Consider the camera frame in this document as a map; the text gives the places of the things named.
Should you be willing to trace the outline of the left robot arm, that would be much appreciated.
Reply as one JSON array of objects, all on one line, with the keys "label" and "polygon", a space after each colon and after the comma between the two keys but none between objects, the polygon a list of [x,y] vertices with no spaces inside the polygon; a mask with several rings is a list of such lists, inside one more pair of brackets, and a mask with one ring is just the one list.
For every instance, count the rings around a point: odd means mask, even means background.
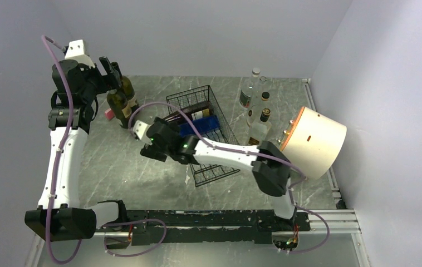
[{"label": "left robot arm", "polygon": [[119,85],[119,74],[107,57],[99,58],[105,68],[76,60],[59,62],[62,70],[52,66],[57,90],[51,97],[48,127],[51,155],[42,196],[36,210],[26,211],[25,224],[45,241],[82,240],[93,237],[97,229],[108,224],[122,231],[129,224],[125,204],[107,200],[82,209],[79,204],[78,180],[81,158],[97,109],[97,95]]}]

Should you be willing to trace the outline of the dark green black-capped bottle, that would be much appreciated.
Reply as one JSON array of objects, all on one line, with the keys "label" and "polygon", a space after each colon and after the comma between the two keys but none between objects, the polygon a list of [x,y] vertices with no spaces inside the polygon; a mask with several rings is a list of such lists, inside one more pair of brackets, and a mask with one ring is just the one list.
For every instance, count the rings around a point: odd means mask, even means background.
[{"label": "dark green black-capped bottle", "polygon": [[139,107],[139,104],[136,99],[136,93],[134,91],[130,79],[122,74],[119,64],[117,62],[112,62],[111,65],[119,73],[121,81],[121,90],[125,94],[132,112],[136,111]]}]

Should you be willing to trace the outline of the green bottle silver cap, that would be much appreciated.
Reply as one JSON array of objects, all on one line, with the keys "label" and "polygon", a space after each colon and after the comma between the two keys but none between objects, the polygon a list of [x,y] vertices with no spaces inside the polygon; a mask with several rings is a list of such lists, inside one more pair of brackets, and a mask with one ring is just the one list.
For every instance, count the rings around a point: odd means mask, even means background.
[{"label": "green bottle silver cap", "polygon": [[120,126],[128,128],[129,119],[133,112],[125,94],[120,90],[109,90],[106,100],[114,116],[119,120]]}]

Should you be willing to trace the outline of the blue clear glass bottle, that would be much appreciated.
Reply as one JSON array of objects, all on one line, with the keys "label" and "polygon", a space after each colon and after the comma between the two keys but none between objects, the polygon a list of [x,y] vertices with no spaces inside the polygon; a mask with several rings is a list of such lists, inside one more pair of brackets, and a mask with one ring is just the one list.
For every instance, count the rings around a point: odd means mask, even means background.
[{"label": "blue clear glass bottle", "polygon": [[[220,128],[220,123],[216,115],[203,117],[192,121],[197,131],[203,136],[204,134]],[[191,125],[187,122],[179,125],[180,136],[194,135],[195,132]]]}]

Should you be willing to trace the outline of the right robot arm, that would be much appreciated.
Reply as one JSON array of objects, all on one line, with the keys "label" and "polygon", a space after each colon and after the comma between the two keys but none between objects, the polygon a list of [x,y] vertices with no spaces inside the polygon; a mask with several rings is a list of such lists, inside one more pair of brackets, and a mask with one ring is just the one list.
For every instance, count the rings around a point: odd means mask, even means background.
[{"label": "right robot arm", "polygon": [[117,63],[107,57],[100,62],[105,68],[106,79],[110,83],[107,95],[110,107],[118,115],[122,127],[145,146],[143,156],[165,161],[167,157],[181,164],[210,164],[250,171],[258,188],[273,198],[276,225],[281,230],[289,230],[297,222],[296,204],[291,188],[291,170],[300,171],[276,146],[268,141],[258,145],[240,146],[213,141],[203,137],[195,125],[193,114],[198,108],[187,111],[168,103],[174,109],[176,118],[155,118],[153,124],[135,119],[142,109],[130,107],[124,95],[122,74]]}]

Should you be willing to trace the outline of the frosted clear slim bottle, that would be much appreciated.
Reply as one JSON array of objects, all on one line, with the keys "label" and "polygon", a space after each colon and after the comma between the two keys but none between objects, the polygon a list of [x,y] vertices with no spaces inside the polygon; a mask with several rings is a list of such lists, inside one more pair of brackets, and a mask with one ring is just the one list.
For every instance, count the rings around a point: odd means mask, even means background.
[{"label": "frosted clear slim bottle", "polygon": [[248,108],[250,106],[252,97],[258,92],[260,74],[260,68],[254,67],[250,78],[241,87],[239,103],[243,108]]}]

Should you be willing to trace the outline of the clear bottle white label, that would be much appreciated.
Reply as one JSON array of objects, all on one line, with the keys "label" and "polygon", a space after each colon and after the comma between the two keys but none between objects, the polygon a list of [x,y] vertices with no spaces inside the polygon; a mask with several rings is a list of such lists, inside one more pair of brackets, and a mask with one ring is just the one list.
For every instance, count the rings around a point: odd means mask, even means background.
[{"label": "clear bottle white label", "polygon": [[268,108],[270,93],[264,91],[259,93],[256,97],[252,98],[247,112],[246,124],[251,126],[256,118],[260,118],[263,109]]}]

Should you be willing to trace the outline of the clear bottle orange black label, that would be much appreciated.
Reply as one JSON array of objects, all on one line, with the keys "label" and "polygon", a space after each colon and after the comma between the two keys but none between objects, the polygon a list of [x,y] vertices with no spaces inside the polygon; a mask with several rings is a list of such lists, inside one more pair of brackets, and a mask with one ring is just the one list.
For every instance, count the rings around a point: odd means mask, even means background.
[{"label": "clear bottle orange black label", "polygon": [[271,110],[264,108],[260,115],[254,119],[249,128],[247,145],[260,145],[266,140],[269,130],[272,126],[269,122]]}]

